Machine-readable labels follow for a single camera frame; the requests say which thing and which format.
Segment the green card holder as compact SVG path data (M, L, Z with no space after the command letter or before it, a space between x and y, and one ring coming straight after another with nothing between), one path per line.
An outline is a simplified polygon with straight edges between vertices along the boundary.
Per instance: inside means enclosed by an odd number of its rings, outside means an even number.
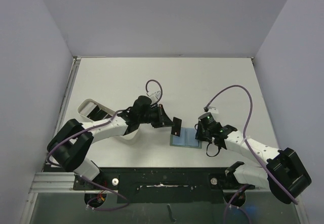
M181 135L184 135L186 137L186 146L185 148L193 148L193 149L201 149L201 142L198 141L195 138L196 130L194 128L181 128ZM170 146L172 142L173 135L170 137Z

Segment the blue credit card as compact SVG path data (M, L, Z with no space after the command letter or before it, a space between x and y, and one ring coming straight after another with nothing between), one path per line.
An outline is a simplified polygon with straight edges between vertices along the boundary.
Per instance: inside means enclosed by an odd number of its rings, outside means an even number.
M171 145L185 147L186 146L186 137L184 135L173 136Z

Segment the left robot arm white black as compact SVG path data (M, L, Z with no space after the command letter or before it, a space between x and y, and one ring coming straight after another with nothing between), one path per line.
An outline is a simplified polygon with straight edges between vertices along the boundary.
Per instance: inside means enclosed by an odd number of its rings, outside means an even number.
M58 131L47 146L47 161L83 178L91 189L101 187L102 171L86 155L93 143L116 136L127 136L141 124L153 128L172 127L163 105L139 96L132 106L116 111L110 118L92 122L71 119Z

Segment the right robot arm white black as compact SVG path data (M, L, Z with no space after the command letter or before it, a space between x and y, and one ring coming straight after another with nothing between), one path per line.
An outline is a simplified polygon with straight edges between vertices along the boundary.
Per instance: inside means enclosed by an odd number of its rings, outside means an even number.
M282 203L290 204L312 183L298 154L267 146L247 137L231 125L222 126L212 113L198 118L196 139L241 154L258 166L237 161L225 170L225 181L231 188L252 185L270 190Z

